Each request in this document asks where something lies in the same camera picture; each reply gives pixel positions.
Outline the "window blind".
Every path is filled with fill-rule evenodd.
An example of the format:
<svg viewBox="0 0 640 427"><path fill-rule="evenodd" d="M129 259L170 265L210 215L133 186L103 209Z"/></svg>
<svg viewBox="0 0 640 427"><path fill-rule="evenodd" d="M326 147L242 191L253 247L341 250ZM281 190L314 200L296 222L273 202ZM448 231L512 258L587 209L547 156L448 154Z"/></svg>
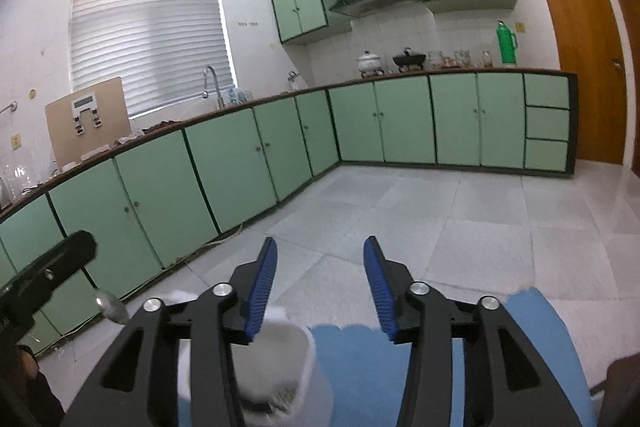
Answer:
<svg viewBox="0 0 640 427"><path fill-rule="evenodd" d="M122 78L127 112L202 98L212 65L220 91L236 75L221 0L70 0L70 87Z"/></svg>

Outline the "green thermos jug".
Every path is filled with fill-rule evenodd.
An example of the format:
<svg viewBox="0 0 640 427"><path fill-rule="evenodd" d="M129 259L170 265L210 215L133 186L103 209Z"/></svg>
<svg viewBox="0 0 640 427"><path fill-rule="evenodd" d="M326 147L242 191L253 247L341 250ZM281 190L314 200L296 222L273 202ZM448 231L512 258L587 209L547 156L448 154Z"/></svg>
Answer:
<svg viewBox="0 0 640 427"><path fill-rule="evenodd" d="M518 49L518 39L516 35L506 26L503 20L498 21L496 35L501 62L503 62L504 65L515 66L518 62L516 58L516 50Z"/></svg>

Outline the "green lower cabinets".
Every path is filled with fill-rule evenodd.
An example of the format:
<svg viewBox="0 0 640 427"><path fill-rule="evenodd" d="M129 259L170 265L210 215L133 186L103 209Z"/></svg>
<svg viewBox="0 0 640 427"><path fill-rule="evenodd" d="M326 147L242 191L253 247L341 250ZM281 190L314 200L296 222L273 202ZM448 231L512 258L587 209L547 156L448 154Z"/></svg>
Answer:
<svg viewBox="0 0 640 427"><path fill-rule="evenodd" d="M545 69L462 69L282 94L166 124L55 176L1 216L9 279L63 237L98 254L36 314L42 351L341 164L570 176L578 78Z"/></svg>

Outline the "wooden door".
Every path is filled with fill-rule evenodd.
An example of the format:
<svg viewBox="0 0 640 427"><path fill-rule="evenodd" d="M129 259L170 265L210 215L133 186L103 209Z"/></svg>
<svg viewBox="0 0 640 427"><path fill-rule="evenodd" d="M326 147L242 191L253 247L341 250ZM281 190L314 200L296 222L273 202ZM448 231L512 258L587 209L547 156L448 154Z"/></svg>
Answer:
<svg viewBox="0 0 640 427"><path fill-rule="evenodd" d="M610 0L547 0L560 66L577 75L577 157L621 164L627 91Z"/></svg>
<svg viewBox="0 0 640 427"><path fill-rule="evenodd" d="M617 0L627 85L627 135L624 164L639 174L639 0Z"/></svg>

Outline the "black wok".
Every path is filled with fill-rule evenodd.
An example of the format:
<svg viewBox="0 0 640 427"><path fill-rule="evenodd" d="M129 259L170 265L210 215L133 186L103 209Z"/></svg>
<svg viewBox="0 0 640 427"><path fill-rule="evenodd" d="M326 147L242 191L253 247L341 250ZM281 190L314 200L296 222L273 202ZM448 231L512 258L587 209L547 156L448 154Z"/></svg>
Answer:
<svg viewBox="0 0 640 427"><path fill-rule="evenodd" d="M393 57L393 62L398 67L398 72L419 72L424 69L426 55L413 52L411 48L405 48L401 54Z"/></svg>

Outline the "white double utensil holder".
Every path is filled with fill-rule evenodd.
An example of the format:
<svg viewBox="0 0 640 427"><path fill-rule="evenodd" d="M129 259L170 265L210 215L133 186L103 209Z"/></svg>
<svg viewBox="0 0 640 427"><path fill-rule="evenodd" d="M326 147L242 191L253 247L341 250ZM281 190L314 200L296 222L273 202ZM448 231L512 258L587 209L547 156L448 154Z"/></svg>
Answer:
<svg viewBox="0 0 640 427"><path fill-rule="evenodd" d="M232 361L247 426L327 426L334 394L310 329L268 306L248 346L233 345Z"/></svg>

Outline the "sink faucet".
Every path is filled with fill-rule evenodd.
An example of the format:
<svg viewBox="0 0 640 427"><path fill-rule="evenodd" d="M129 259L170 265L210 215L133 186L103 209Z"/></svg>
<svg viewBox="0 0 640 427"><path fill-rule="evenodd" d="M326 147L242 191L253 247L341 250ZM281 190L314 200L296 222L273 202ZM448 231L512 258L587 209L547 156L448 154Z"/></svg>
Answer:
<svg viewBox="0 0 640 427"><path fill-rule="evenodd" d="M203 91L202 98L206 100L212 93L215 93L216 103L219 109L224 108L224 98L222 97L216 70L212 65L207 65L203 70Z"/></svg>

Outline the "blue table mat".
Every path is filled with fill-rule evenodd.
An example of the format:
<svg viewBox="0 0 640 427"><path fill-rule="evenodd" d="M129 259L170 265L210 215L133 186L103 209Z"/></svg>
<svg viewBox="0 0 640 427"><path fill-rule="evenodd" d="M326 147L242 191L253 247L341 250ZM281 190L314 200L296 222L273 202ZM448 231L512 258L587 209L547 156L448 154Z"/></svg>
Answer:
<svg viewBox="0 0 640 427"><path fill-rule="evenodd" d="M576 351L539 291L508 303L451 300L366 245L366 272L382 331L411 348L397 424L589 426L592 402ZM178 390L183 426L243 426L234 346L254 343L265 326L268 283L224 282L167 310L171 332L189 340L190 385Z"/></svg>

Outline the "brown water purifier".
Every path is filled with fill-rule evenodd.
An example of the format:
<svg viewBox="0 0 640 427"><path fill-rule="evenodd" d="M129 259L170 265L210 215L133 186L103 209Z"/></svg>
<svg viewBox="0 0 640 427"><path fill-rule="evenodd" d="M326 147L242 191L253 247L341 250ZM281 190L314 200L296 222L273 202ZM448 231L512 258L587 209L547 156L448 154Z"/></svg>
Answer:
<svg viewBox="0 0 640 427"><path fill-rule="evenodd" d="M44 111L54 159L61 171L109 150L131 134L120 77L63 96Z"/></svg>

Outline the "white cooking pot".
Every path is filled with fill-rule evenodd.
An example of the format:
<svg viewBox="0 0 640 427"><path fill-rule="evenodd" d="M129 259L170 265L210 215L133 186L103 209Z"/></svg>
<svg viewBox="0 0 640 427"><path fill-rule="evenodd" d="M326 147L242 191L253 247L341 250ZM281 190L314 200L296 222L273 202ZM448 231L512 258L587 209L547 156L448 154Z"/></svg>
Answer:
<svg viewBox="0 0 640 427"><path fill-rule="evenodd" d="M382 58L378 54L369 51L364 52L357 58L357 67L362 78L384 75Z"/></svg>

